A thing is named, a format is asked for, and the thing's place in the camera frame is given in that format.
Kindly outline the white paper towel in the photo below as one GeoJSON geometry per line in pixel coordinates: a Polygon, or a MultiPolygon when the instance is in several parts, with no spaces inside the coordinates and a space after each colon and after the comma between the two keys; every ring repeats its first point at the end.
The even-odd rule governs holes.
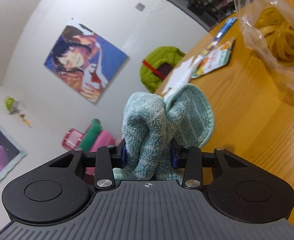
{"type": "Polygon", "coordinates": [[[201,61],[204,59],[203,55],[197,55],[197,56],[192,56],[188,62],[189,62],[189,68],[194,68],[197,67],[201,61]]]}

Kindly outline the grey wall switch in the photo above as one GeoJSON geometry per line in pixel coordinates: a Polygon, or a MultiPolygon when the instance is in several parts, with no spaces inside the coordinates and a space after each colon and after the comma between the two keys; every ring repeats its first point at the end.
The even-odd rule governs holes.
{"type": "Polygon", "coordinates": [[[135,7],[138,11],[143,11],[145,9],[145,5],[142,3],[138,3],[135,7]]]}

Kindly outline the green wall ornament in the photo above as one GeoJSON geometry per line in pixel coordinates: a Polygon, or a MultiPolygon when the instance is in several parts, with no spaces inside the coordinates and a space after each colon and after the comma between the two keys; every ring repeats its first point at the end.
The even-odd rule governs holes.
{"type": "Polygon", "coordinates": [[[4,100],[4,105],[10,115],[16,114],[20,117],[22,122],[27,126],[31,127],[31,123],[26,119],[25,114],[23,114],[19,109],[19,102],[14,98],[7,96],[4,100]]]}

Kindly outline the teal striped towel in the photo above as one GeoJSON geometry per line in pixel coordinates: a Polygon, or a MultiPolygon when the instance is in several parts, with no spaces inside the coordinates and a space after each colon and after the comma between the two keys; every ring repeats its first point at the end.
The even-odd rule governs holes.
{"type": "Polygon", "coordinates": [[[122,132],[127,164],[114,168],[116,182],[123,180],[183,179],[183,168],[170,163],[170,142],[202,148],[214,131],[214,115],[203,92],[190,83],[167,99],[136,92],[127,101],[122,132]]]}

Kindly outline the white paper sheet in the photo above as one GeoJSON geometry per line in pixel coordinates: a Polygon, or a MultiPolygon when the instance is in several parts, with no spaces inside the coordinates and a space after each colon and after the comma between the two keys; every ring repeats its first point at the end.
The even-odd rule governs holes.
{"type": "Polygon", "coordinates": [[[170,88],[173,88],[174,85],[176,85],[176,83],[187,74],[187,72],[191,68],[193,61],[194,57],[192,56],[187,61],[182,62],[178,67],[173,70],[171,76],[168,79],[168,82],[165,84],[162,94],[167,93],[170,88]]]}

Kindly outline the plastic bag of rubber bands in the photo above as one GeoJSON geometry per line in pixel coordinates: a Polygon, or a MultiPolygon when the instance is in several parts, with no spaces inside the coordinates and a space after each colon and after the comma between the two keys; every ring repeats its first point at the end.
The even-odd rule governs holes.
{"type": "Polygon", "coordinates": [[[294,9],[284,0],[234,0],[244,44],[294,90],[294,9]]]}

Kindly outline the blue long packet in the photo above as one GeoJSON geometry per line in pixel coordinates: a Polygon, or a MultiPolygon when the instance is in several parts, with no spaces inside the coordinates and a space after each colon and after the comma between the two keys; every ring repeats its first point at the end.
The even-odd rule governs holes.
{"type": "Polygon", "coordinates": [[[209,44],[202,50],[202,56],[207,56],[218,45],[220,40],[225,36],[231,26],[234,25],[237,19],[237,17],[231,17],[226,20],[211,42],[209,42],[209,44]]]}

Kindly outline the anime poster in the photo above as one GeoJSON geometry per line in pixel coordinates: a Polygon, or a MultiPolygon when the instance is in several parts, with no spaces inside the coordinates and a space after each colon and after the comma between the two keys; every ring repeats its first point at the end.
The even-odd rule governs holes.
{"type": "Polygon", "coordinates": [[[127,55],[83,24],[67,25],[44,65],[87,101],[96,103],[127,55]]]}

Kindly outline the green orange snack packet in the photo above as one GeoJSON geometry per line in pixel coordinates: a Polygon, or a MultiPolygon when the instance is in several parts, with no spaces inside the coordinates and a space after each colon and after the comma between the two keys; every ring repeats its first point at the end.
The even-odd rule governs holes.
{"type": "Polygon", "coordinates": [[[201,61],[191,78],[196,79],[227,65],[230,59],[234,42],[235,38],[232,37],[220,47],[212,50],[201,61]]]}

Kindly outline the pink water bottle green handle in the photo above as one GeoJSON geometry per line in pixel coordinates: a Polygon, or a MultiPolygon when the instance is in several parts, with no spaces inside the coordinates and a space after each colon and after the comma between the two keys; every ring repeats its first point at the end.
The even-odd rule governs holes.
{"type": "Polygon", "coordinates": [[[82,148],[84,152],[96,152],[99,147],[118,145],[120,139],[112,133],[103,130],[99,119],[93,119],[84,133],[77,129],[70,129],[62,140],[62,147],[70,151],[74,148],[82,148]]]}

